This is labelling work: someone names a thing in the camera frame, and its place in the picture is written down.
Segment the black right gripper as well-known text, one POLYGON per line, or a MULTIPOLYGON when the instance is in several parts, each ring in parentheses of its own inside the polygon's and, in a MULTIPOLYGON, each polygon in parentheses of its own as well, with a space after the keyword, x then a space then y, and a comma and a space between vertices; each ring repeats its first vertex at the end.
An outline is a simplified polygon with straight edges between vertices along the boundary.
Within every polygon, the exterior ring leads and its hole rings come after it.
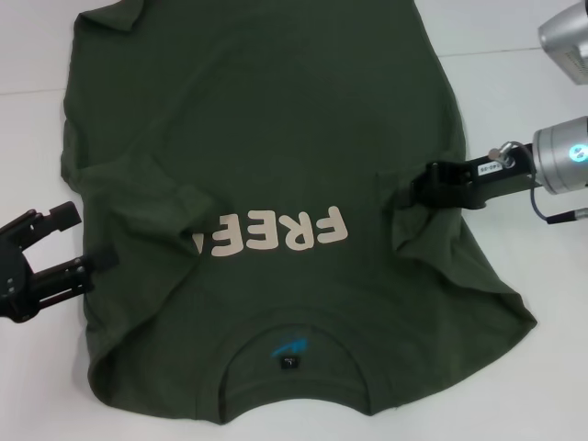
POLYGON ((514 160, 510 168, 487 156, 462 163, 432 162, 426 166, 425 181, 414 180, 396 192, 394 207, 483 209, 490 199, 535 188, 532 145, 515 144, 508 153, 514 160), (448 185, 466 185, 465 202, 461 187, 448 185))

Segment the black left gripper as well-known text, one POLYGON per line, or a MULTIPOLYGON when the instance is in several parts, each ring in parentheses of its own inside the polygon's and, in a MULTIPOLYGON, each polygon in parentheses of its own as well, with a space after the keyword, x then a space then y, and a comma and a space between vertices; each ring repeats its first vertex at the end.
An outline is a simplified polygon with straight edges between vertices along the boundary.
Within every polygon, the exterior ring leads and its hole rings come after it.
POLYGON ((39 273, 33 272, 23 251, 54 232, 82 222, 73 202, 47 215, 32 209, 1 228, 1 317, 23 323, 39 311, 92 291, 93 275, 119 263, 115 251, 84 254, 39 273))

